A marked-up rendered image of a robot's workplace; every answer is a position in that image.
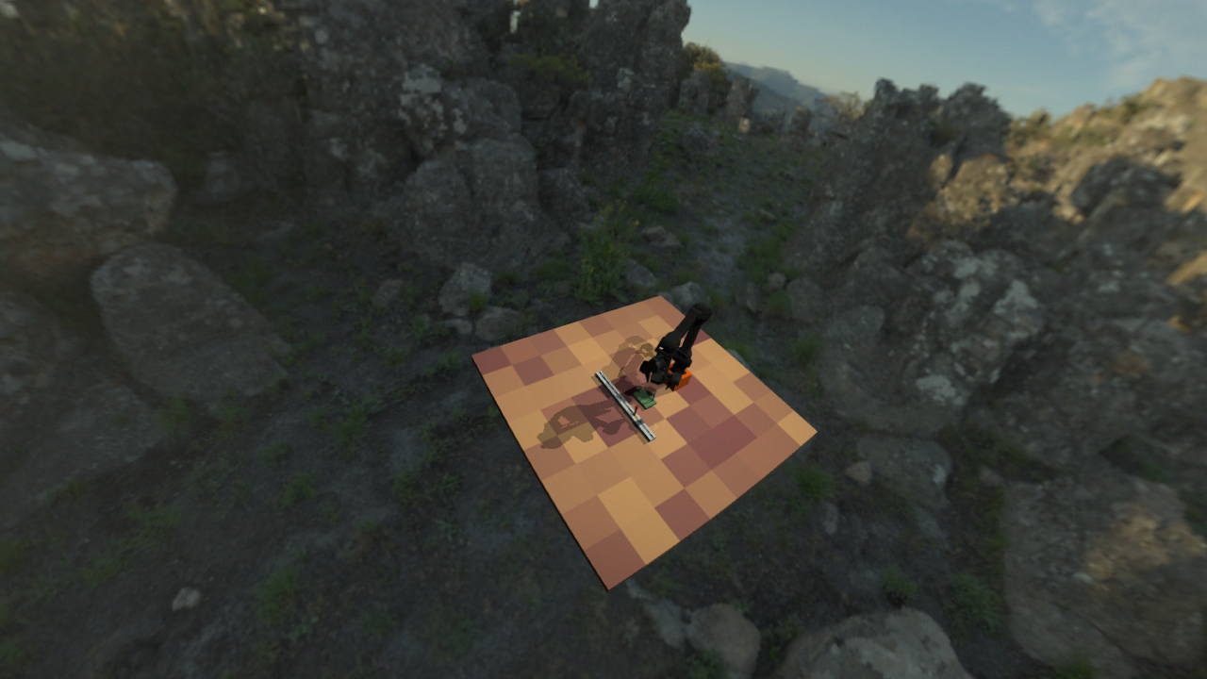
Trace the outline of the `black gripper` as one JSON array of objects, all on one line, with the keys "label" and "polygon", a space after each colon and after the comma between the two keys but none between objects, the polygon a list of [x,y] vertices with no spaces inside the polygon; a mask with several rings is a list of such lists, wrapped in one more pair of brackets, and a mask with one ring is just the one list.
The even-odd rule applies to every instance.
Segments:
[{"label": "black gripper", "polygon": [[[647,384],[651,384],[651,370],[648,370],[647,362],[648,361],[645,359],[643,364],[639,365],[639,371],[640,373],[645,373],[646,379],[647,379]],[[665,373],[667,373],[669,365],[661,367],[661,369],[665,369]],[[674,374],[667,373],[665,375],[670,379],[670,381],[667,384],[667,387],[670,386],[670,384],[674,384],[674,386],[676,384],[676,386],[678,386],[678,384],[681,381],[681,377],[682,377],[682,375],[680,373],[674,373]]]}]

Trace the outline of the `grey aluminum slotted rail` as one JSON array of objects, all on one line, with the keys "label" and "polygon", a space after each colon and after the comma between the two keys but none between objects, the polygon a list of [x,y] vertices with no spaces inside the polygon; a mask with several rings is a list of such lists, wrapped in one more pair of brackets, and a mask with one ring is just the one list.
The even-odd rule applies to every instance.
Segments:
[{"label": "grey aluminum slotted rail", "polygon": [[[616,384],[611,384],[610,379],[606,377],[606,374],[604,374],[601,371],[596,373],[595,375],[599,379],[599,381],[601,384],[604,384],[604,387],[610,392],[610,394],[612,397],[616,397],[616,403],[620,404],[622,411],[625,411],[628,414],[629,418],[637,426],[637,429],[641,431],[641,433],[646,438],[646,440],[647,441],[654,441],[655,440],[655,434],[653,434],[653,431],[651,431],[651,428],[648,428],[648,426],[645,425],[645,421],[642,421],[640,418],[639,420],[635,418],[635,416],[634,416],[635,410],[632,409],[632,406],[629,403],[626,403],[626,400],[624,399],[624,397],[620,396],[620,392],[618,390],[616,390]],[[637,417],[639,417],[639,414],[637,414]]]}]

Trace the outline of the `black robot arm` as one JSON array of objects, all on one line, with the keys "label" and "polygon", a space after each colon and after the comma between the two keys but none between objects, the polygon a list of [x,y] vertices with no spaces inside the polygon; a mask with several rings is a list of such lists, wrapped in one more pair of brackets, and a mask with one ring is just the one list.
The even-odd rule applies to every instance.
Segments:
[{"label": "black robot arm", "polygon": [[[670,371],[686,374],[686,369],[690,367],[690,345],[696,340],[696,334],[700,330],[700,326],[712,317],[712,309],[702,304],[695,304],[690,308],[688,315],[680,322],[680,324],[667,333],[667,336],[663,336],[661,343],[655,347],[655,357],[647,362],[648,370],[653,373],[651,375],[651,384],[667,384],[667,376],[665,369],[661,367],[669,365],[671,359],[675,359],[675,364],[670,367]],[[686,334],[688,332],[688,334]],[[680,347],[681,338],[686,335],[682,347]],[[661,349],[663,351],[661,351]]]}]

